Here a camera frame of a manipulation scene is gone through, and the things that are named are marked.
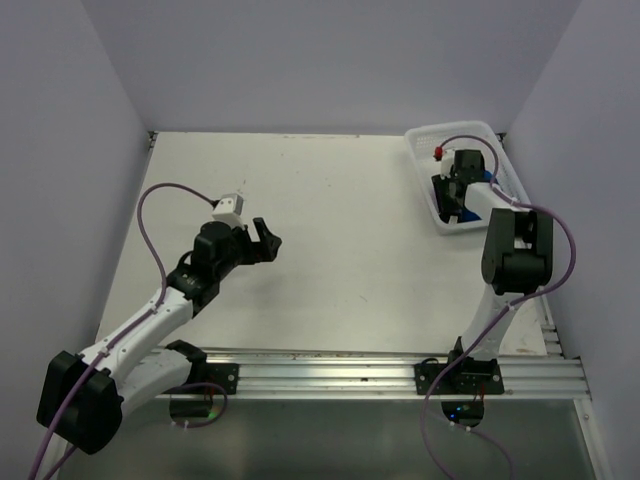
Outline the blue towel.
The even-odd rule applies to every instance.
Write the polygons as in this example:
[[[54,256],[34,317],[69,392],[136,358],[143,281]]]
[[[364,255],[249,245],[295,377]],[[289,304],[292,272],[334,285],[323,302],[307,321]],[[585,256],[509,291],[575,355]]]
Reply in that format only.
[[[459,222],[484,222],[489,220],[493,201],[491,190],[492,174],[487,170],[464,173],[460,177]]]

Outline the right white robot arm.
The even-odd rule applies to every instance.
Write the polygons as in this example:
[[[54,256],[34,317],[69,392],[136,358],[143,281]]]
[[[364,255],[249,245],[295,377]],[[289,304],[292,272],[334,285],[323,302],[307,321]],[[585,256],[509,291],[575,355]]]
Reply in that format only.
[[[498,374],[497,358],[519,306],[516,301],[548,284],[553,270],[553,219],[523,206],[487,174],[481,151],[438,147],[433,177],[440,213],[460,220],[473,213],[487,222],[481,256],[483,296],[450,351],[443,380],[468,392]]]

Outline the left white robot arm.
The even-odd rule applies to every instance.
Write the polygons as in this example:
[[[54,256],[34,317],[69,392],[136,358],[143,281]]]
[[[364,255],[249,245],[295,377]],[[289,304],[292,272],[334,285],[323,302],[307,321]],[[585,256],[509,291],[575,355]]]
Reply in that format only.
[[[195,318],[219,294],[221,282],[237,267],[272,262],[282,245],[261,217],[246,226],[222,221],[204,224],[165,288],[118,330],[78,354],[63,351],[47,368],[37,422],[86,454],[104,448],[122,420],[155,396],[193,393],[209,379],[206,355],[177,340],[159,345]]]

